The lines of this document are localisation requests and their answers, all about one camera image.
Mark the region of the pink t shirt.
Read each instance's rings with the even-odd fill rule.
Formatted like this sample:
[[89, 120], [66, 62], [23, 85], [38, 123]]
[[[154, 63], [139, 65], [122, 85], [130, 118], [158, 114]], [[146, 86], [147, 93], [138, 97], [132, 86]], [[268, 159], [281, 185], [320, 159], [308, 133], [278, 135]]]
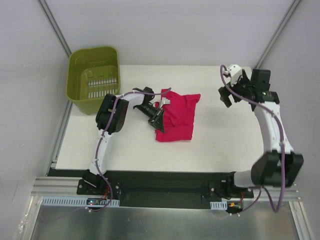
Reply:
[[170, 100], [170, 104], [163, 106], [164, 132], [155, 131], [155, 140], [161, 143], [190, 141], [193, 137], [196, 105], [201, 95], [180, 95], [169, 91], [161, 95]]

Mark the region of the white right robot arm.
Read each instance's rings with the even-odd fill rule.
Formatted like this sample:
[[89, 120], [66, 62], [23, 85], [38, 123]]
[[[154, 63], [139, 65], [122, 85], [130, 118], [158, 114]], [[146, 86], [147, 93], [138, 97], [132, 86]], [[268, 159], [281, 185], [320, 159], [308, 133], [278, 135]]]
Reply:
[[255, 68], [248, 77], [237, 64], [222, 65], [220, 76], [223, 81], [230, 79], [218, 90], [220, 100], [228, 108], [240, 101], [249, 103], [263, 140], [263, 154], [251, 169], [230, 173], [225, 184], [226, 194], [234, 198], [252, 187], [279, 187], [283, 196], [284, 190], [296, 180], [304, 158], [294, 151], [286, 136], [279, 96], [270, 90], [270, 70]]

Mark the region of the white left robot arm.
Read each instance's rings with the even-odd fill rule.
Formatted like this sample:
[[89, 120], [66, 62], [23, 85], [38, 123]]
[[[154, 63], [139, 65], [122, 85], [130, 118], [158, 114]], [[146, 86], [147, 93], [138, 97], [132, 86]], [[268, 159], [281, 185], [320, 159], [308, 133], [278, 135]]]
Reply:
[[160, 132], [165, 132], [164, 105], [170, 104], [162, 98], [158, 107], [151, 100], [157, 94], [149, 87], [134, 88], [121, 95], [105, 95], [96, 114], [95, 122], [98, 129], [96, 150], [88, 169], [82, 175], [78, 185], [78, 194], [103, 195], [110, 187], [103, 179], [107, 172], [107, 161], [110, 158], [114, 137], [123, 128], [128, 109], [138, 109], [148, 117], [148, 124]]

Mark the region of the olive green plastic basket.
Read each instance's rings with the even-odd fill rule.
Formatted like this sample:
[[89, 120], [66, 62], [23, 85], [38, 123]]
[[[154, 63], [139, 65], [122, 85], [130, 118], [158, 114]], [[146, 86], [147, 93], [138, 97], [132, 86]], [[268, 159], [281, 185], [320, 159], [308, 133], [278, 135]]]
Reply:
[[105, 95], [117, 95], [120, 89], [120, 67], [115, 48], [83, 48], [70, 55], [66, 96], [80, 112], [96, 114]]

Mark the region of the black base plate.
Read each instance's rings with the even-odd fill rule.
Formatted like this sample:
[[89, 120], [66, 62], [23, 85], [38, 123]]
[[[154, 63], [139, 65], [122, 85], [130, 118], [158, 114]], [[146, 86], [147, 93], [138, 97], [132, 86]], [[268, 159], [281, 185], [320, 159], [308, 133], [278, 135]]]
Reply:
[[79, 177], [76, 193], [118, 200], [122, 207], [207, 209], [211, 202], [252, 199], [234, 185], [233, 172], [109, 170], [103, 177], [89, 170], [50, 169], [50, 177]]

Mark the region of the right back frame post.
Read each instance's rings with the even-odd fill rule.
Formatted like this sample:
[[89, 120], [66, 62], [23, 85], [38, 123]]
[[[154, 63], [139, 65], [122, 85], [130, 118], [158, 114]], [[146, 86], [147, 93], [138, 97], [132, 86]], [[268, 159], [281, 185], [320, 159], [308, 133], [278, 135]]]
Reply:
[[268, 56], [272, 52], [273, 48], [276, 46], [278, 40], [280, 39], [282, 33], [285, 31], [287, 25], [291, 21], [292, 17], [302, 4], [303, 0], [292, 0], [283, 17], [281, 18], [278, 26], [276, 27], [274, 33], [269, 39], [267, 45], [265, 46], [262, 54], [260, 55], [257, 63], [253, 66], [255, 69], [261, 68]]

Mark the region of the frame post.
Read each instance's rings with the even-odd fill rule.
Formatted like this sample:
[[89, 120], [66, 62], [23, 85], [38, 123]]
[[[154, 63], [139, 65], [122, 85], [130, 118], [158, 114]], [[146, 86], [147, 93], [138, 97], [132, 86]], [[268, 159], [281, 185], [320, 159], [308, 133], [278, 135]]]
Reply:
[[66, 38], [46, 0], [37, 0], [44, 16], [46, 17], [49, 25], [51, 26], [58, 42], [60, 43], [63, 51], [65, 52], [66, 56], [69, 58], [72, 54], [72, 51], [66, 41]]
[[260, 55], [257, 63], [253, 66], [255, 69], [261, 68], [268, 56], [272, 52], [273, 48], [276, 46], [278, 40], [280, 39], [282, 33], [285, 31], [287, 25], [291, 21], [292, 17], [302, 4], [303, 0], [292, 0], [283, 17], [281, 18], [278, 26], [276, 27], [274, 33], [269, 39], [267, 45], [265, 46], [262, 54]]

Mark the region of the front aluminium rail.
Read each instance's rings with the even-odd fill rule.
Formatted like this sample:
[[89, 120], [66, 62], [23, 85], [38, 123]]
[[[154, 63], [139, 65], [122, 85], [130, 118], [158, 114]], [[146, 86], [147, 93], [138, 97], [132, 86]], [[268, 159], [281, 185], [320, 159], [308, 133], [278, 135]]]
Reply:
[[[79, 197], [80, 195], [77, 195], [79, 180], [79, 177], [40, 176], [34, 182], [31, 195]], [[293, 187], [285, 190], [284, 202], [301, 202], [302, 200], [303, 198], [295, 183]]]

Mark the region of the left back frame post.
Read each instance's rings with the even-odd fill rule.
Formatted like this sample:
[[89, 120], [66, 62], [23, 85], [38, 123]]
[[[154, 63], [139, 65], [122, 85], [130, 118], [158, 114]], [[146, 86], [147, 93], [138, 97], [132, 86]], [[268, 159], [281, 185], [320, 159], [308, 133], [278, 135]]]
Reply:
[[51, 26], [58, 42], [60, 43], [63, 51], [65, 52], [66, 56], [69, 58], [72, 54], [72, 51], [66, 41], [66, 38], [46, 0], [37, 0], [44, 16], [46, 17], [49, 25]]

